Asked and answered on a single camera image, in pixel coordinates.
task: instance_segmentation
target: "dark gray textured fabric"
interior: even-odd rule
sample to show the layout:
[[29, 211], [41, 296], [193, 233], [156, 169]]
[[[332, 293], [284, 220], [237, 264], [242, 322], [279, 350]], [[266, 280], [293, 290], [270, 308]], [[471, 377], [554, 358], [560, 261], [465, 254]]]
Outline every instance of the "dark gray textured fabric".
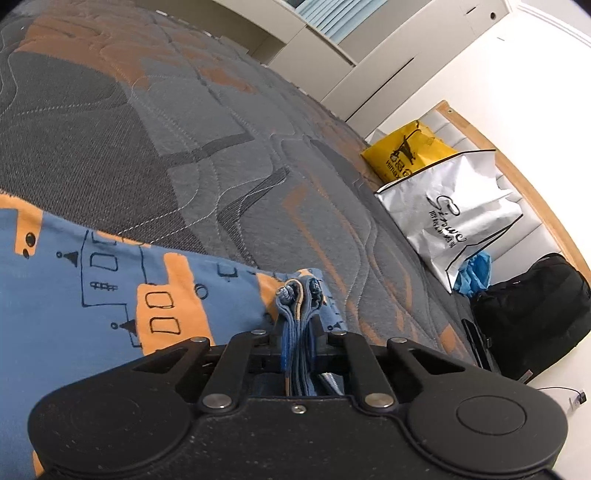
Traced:
[[324, 271], [349, 327], [471, 361], [344, 122], [248, 56], [109, 0], [1, 25], [0, 188], [67, 220], [263, 270]]

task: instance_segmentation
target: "white bag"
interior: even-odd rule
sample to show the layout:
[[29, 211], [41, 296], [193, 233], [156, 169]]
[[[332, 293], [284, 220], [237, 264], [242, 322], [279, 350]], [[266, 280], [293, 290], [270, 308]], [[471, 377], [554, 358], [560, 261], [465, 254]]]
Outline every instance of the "white bag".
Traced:
[[464, 260], [521, 217], [496, 183], [495, 151], [464, 152], [380, 188], [376, 197], [449, 293]]

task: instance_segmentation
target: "blue curtain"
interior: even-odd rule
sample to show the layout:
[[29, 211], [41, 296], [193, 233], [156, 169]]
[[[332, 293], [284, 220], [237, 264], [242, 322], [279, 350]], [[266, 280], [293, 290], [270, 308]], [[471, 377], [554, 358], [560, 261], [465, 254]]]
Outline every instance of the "blue curtain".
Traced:
[[306, 0], [295, 11], [339, 43], [388, 0]]

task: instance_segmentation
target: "black bag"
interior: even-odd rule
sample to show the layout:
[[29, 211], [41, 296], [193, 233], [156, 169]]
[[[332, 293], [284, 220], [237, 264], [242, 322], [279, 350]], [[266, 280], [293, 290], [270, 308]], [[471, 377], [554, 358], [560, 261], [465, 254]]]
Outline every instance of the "black bag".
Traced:
[[591, 330], [589, 283], [559, 254], [479, 292], [472, 311], [501, 373], [514, 380], [543, 372]]

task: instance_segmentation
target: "yellow plastic bag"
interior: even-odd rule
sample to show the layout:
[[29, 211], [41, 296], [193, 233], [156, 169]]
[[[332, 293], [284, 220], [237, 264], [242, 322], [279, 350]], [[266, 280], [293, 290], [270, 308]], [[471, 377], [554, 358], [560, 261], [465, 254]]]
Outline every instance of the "yellow plastic bag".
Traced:
[[456, 153], [416, 120], [381, 139], [361, 156], [384, 182], [390, 183]]

